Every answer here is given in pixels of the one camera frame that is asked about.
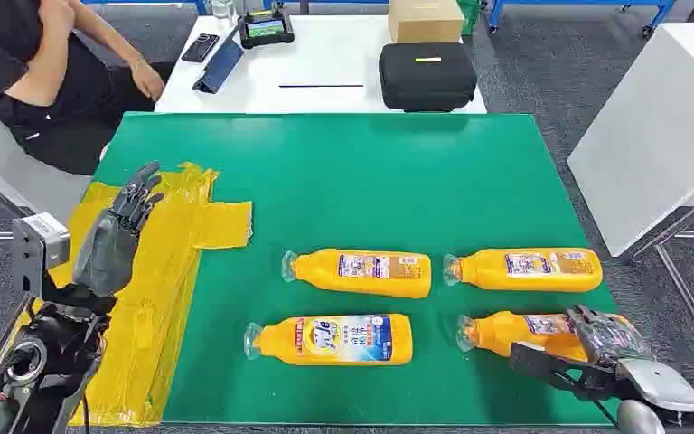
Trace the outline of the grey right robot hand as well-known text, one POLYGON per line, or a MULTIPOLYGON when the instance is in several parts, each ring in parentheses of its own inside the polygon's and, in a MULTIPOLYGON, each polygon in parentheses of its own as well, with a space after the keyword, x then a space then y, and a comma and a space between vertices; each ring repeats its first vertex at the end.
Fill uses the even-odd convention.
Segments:
POLYGON ((585 305, 572 306, 566 315, 591 364, 612 368, 619 359, 656 361, 651 347, 623 316, 585 305))

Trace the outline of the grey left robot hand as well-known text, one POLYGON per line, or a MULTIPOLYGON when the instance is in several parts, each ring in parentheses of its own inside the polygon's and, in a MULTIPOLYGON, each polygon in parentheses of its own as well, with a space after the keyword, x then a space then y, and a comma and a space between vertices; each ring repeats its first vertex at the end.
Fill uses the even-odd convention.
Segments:
POLYGON ((131 281, 141 231, 164 198, 152 193, 162 180, 159 169, 156 161, 141 167, 99 213, 73 266, 75 284, 97 297, 111 297, 131 281))

